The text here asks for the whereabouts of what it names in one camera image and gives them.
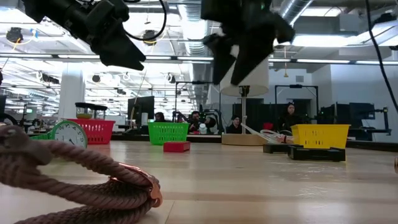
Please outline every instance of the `red plastic basket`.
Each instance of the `red plastic basket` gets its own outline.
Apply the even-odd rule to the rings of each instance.
[[[101,119],[68,119],[79,124],[87,135],[87,144],[109,144],[115,121]]]

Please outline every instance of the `red block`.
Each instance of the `red block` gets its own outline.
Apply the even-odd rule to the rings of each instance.
[[[190,142],[165,142],[163,152],[185,152],[191,149]]]

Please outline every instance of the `yellow basket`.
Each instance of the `yellow basket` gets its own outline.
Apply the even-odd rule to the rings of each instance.
[[[294,144],[307,149],[346,147],[349,124],[298,124],[292,126]]]

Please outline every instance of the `red object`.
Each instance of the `red object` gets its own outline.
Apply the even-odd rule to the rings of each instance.
[[[68,119],[79,124],[87,135],[87,144],[109,144],[115,121],[102,119]]]
[[[190,142],[165,142],[163,152],[185,152],[191,149]]]
[[[274,124],[272,124],[272,123],[264,123],[264,124],[262,125],[262,128],[263,128],[264,130],[272,130],[272,128],[274,128]]]

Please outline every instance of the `lamp shade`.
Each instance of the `lamp shade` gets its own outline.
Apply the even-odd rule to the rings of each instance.
[[[232,48],[231,55],[238,56],[239,47]],[[239,87],[231,84],[235,63],[228,70],[220,83],[221,93],[227,96],[241,96]],[[263,95],[269,91],[269,64],[268,58],[264,59],[251,73],[239,84],[239,86],[250,86],[248,96]]]

